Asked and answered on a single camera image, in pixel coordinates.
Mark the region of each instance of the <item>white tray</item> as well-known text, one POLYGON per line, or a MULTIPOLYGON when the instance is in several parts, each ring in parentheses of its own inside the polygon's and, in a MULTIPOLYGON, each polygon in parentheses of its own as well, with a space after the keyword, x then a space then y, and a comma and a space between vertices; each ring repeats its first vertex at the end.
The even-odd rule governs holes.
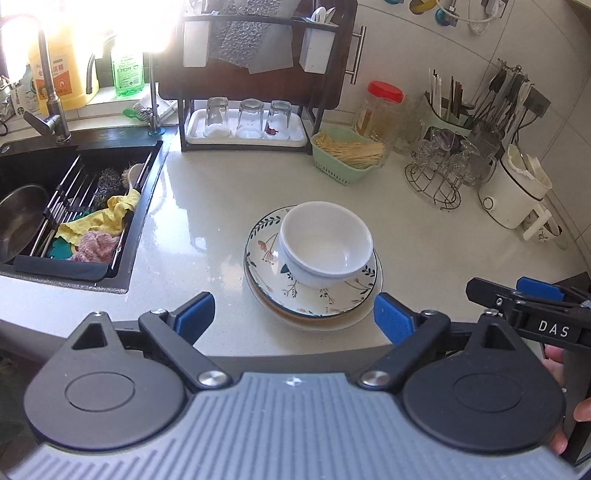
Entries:
MULTIPOLYGON (((267 121, 268 110, 263 113, 263 125, 267 121)), ((289 140, 268 140, 266 138, 237 138, 234 136, 226 138, 206 138, 203 136, 205 128, 205 108, 195 110, 189 119, 187 127, 187 142, 192 144, 217 144, 217 145, 275 145, 277 147, 303 147, 307 144, 308 138, 304 132, 304 125, 301 118, 292 112, 290 116, 290 138, 289 140)), ((232 135, 238 126, 238 109, 228 109, 228 123, 232 135)))

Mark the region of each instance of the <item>white container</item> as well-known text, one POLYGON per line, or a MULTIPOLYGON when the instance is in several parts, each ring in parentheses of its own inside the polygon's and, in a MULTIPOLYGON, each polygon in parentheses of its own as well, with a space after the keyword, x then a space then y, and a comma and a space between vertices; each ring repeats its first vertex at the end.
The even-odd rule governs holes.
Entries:
POLYGON ((516 228, 551 188, 544 170, 537 168, 534 177, 525 169, 517 148, 510 145, 478 196, 491 217, 504 227, 516 228))
POLYGON ((183 67, 204 67, 209 56, 211 22, 185 22, 183 67))
POLYGON ((301 43, 300 65, 304 72, 326 73, 335 32, 306 28, 301 43))
POLYGON ((329 202, 292 208, 283 219, 279 237, 294 278, 313 288, 328 288, 353 277, 374 252, 374 241, 363 221, 329 202))

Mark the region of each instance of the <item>white bowl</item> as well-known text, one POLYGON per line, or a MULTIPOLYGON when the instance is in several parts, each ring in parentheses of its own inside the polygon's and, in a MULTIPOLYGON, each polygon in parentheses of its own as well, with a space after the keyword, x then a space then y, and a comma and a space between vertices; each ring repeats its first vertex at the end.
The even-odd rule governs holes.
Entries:
POLYGON ((279 237, 279 259, 285 261, 287 268, 290 269, 291 275, 294 279, 300 282, 302 285, 306 285, 310 288, 317 288, 321 290, 323 288, 334 287, 336 284, 342 283, 347 280, 351 275, 345 275, 343 277, 321 277, 320 275, 314 275, 301 268, 296 261, 294 261, 285 251, 281 236, 279 237))
POLYGON ((353 277, 374 251, 371 233, 363 221, 329 202, 307 202, 292 208, 281 223, 279 236, 294 278, 314 288, 327 288, 328 283, 353 277), (315 285, 304 273, 318 280, 315 285))

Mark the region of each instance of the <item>stacked plates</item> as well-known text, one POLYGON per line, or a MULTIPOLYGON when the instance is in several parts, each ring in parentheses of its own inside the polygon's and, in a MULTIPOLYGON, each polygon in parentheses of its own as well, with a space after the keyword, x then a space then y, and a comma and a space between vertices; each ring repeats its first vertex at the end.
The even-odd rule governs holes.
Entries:
POLYGON ((252 293, 279 320, 301 330, 341 330, 360 322, 382 290, 382 265, 375 251, 356 278, 321 290, 302 285, 293 279, 279 249, 281 222, 291 208, 265 215, 251 230, 244 271, 252 293))

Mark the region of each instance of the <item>stainless steel bowl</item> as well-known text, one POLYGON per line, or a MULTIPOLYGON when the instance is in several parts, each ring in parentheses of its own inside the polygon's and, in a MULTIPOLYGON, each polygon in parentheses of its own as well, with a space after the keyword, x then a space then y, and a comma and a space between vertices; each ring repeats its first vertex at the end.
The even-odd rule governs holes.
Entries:
POLYGON ((16 257, 35 237, 43 221, 47 192, 40 185, 23 185, 0 202, 0 263, 16 257))

